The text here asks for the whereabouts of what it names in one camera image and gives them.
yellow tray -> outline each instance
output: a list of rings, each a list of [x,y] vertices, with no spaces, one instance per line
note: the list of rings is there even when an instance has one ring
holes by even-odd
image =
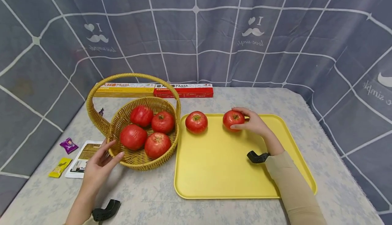
[[[184,199],[274,199],[278,188],[265,164],[253,164],[247,153],[266,152],[263,138],[247,132],[228,132],[222,124],[223,114],[206,114],[208,128],[194,135],[180,122],[175,170],[175,190]],[[286,123],[276,115],[260,115],[276,134],[313,193],[317,185],[298,150]]]

tomato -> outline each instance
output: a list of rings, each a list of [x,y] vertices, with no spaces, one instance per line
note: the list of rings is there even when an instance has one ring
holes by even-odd
[[[133,124],[140,125],[141,127],[147,127],[152,118],[154,117],[154,112],[152,109],[145,105],[139,105],[132,109],[129,119]]]
[[[170,138],[165,133],[154,132],[147,138],[144,151],[148,157],[155,160],[166,153],[170,146]]]
[[[207,116],[200,111],[194,111],[186,117],[185,126],[192,133],[202,133],[208,126]]]
[[[155,132],[168,134],[174,127],[174,117],[166,111],[156,114],[151,121],[151,128]]]
[[[121,131],[120,142],[130,150],[138,150],[147,139],[147,132],[137,125],[127,125]]]
[[[223,125],[231,132],[239,132],[240,130],[231,129],[230,127],[235,124],[244,124],[245,116],[242,112],[230,110],[223,116]]]

paper booklet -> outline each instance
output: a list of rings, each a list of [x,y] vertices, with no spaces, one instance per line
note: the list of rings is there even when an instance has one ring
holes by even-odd
[[[87,161],[101,147],[102,141],[87,140],[65,173],[66,178],[83,178]]]

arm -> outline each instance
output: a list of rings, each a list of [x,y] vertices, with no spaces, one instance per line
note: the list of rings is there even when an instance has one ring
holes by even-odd
[[[279,189],[291,225],[327,224],[312,190],[284,150],[276,135],[258,114],[245,108],[233,108],[250,117],[249,122],[232,125],[233,129],[250,130],[263,137],[268,152],[265,165]]]
[[[84,172],[83,183],[80,187],[79,194],[68,214],[65,225],[95,225],[91,216],[94,209],[95,198],[99,189],[105,183],[110,172],[124,157],[124,152],[119,153],[113,159],[107,156],[108,149],[113,146],[116,141],[106,144],[103,141],[100,149],[88,160]]]

black wrist device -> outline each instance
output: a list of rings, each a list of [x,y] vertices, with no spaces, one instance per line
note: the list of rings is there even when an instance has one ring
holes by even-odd
[[[270,153],[263,153],[261,155],[257,155],[253,150],[250,151],[248,154],[248,159],[255,164],[263,163],[266,161],[268,156],[271,156]]]
[[[93,219],[96,222],[108,220],[113,217],[120,208],[121,202],[118,200],[110,200],[105,209],[95,208],[93,210]]]

